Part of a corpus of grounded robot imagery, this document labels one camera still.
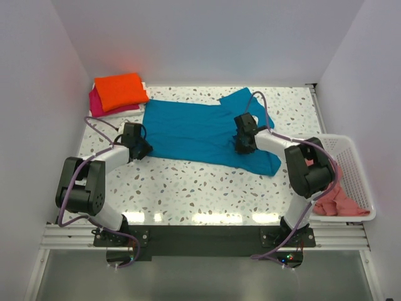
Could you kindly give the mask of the blue t-shirt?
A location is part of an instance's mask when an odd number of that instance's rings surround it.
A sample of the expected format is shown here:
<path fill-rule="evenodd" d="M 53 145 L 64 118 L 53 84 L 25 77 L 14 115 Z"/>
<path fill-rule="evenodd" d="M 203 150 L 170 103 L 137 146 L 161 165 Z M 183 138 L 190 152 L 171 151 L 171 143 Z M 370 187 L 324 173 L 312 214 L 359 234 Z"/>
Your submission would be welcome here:
<path fill-rule="evenodd" d="M 150 156 L 217 164 L 272 177 L 281 167 L 278 156 L 261 150 L 242 155 L 234 150 L 234 119 L 244 112 L 257 117 L 259 125 L 274 127 L 248 88 L 221 98 L 218 105 L 150 100 L 143 117 L 146 140 L 153 147 Z"/>

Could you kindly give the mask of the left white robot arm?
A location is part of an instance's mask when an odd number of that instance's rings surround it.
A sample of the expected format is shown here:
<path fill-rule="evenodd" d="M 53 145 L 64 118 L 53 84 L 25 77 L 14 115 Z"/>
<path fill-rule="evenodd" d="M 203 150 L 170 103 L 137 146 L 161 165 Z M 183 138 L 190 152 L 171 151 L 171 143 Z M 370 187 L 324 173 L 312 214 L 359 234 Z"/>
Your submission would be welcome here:
<path fill-rule="evenodd" d="M 57 224 L 64 228 L 80 219 L 108 232 L 116 246 L 130 238 L 127 218 L 114 210 L 106 197 L 106 175 L 153 151 L 147 130 L 139 123 L 127 122 L 110 145 L 88 157 L 68 157 L 63 164 L 55 202 L 59 208 Z"/>

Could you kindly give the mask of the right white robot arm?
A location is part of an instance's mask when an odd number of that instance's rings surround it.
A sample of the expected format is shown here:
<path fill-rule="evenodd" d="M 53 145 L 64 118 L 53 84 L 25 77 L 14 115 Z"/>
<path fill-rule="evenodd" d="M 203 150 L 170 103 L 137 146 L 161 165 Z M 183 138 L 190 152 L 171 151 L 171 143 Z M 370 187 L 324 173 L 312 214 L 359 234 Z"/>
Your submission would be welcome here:
<path fill-rule="evenodd" d="M 235 151 L 251 154 L 256 150 L 278 156 L 286 163 L 293 190 L 289 208 L 280 221 L 279 239 L 294 246 L 301 231 L 308 226 L 312 206 L 338 179 L 338 168 L 332 156 L 317 137 L 301 139 L 281 135 L 267 126 L 258 126 L 254 117 L 245 113 L 234 118 Z"/>

